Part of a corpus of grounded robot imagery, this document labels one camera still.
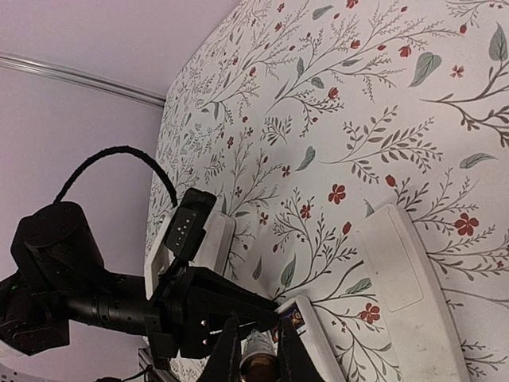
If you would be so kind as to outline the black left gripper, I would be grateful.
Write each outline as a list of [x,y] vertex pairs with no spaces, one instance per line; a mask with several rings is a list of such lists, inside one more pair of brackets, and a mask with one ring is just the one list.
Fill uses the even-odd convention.
[[144,310],[157,369],[169,370],[170,361],[178,356],[193,360],[209,357],[226,333],[224,326],[230,318],[234,319],[233,334],[240,341],[253,330],[264,332],[277,325],[276,302],[206,267],[171,266],[158,281]]

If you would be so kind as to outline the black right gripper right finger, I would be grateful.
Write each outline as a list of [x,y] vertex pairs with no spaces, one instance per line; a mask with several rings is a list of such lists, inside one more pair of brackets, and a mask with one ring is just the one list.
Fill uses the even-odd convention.
[[280,381],[324,381],[288,318],[281,318],[278,322],[278,363]]

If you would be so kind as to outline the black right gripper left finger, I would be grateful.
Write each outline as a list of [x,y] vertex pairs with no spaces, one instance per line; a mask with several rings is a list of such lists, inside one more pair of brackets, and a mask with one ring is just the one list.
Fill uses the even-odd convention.
[[231,313],[198,382],[237,382],[241,361],[239,319]]

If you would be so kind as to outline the clear plastic screwdriver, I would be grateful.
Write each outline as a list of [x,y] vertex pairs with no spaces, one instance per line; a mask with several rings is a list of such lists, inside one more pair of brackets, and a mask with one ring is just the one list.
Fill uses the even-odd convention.
[[253,330],[245,340],[239,367],[241,381],[279,381],[274,343],[267,332]]

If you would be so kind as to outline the white remote control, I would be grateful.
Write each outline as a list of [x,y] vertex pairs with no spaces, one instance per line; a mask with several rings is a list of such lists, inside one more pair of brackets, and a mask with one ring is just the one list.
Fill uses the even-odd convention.
[[317,371],[325,381],[344,382],[346,379],[336,361],[336,356],[309,298],[298,295],[283,302],[277,309],[279,317],[282,318],[284,311],[294,307],[301,311],[305,320],[305,332],[298,335]]

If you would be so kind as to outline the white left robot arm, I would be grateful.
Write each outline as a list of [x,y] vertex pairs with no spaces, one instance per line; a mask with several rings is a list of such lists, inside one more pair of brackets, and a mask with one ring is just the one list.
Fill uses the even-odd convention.
[[174,215],[162,233],[173,253],[169,268],[157,274],[152,294],[144,278],[108,271],[84,211],[59,193],[18,224],[10,248],[17,271],[1,283],[2,342],[32,356],[68,345],[76,321],[146,337],[153,366],[167,369],[174,357],[202,359],[219,341],[238,345],[252,330],[274,328],[275,302],[192,265],[216,197],[191,188],[178,198],[167,173],[130,146],[101,150],[83,168],[114,154],[141,159],[169,192]]

